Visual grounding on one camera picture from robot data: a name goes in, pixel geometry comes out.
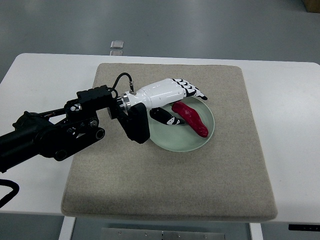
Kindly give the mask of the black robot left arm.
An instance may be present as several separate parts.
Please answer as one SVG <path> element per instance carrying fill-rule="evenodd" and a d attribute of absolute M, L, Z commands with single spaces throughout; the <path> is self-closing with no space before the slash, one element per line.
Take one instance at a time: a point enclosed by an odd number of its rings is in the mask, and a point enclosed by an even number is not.
<path fill-rule="evenodd" d="M 25 111 L 13 123 L 14 131 L 0 138 L 0 171 L 41 155 L 63 161 L 105 136 L 98 110 L 110 109 L 117 117 L 118 92 L 102 85 L 77 92 L 63 108 L 42 113 Z"/>

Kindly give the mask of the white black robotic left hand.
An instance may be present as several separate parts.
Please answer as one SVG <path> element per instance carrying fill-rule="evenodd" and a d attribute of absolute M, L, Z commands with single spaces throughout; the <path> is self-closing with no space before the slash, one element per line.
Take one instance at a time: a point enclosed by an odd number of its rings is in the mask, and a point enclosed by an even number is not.
<path fill-rule="evenodd" d="M 185 121 L 177 118 L 162 107 L 181 101 L 187 97 L 208 98 L 193 84 L 181 78 L 166 78 L 142 87 L 135 93 L 126 91 L 121 96 L 124 109 L 128 111 L 134 105 L 144 104 L 151 118 L 164 125 L 183 125 Z"/>

